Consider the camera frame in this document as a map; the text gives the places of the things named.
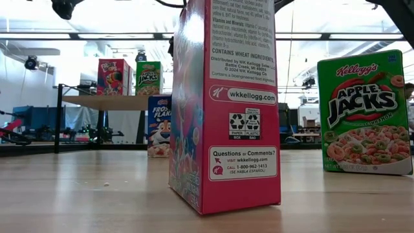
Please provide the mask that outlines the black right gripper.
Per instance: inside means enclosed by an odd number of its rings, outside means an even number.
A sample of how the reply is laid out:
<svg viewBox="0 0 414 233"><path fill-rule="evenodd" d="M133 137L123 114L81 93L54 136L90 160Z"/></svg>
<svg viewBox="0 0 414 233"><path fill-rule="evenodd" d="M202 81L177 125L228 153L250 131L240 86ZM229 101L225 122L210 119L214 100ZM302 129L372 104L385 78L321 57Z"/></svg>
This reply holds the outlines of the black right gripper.
<svg viewBox="0 0 414 233"><path fill-rule="evenodd" d="M294 0L274 0L274 13L276 14L284 6L290 4Z"/></svg>

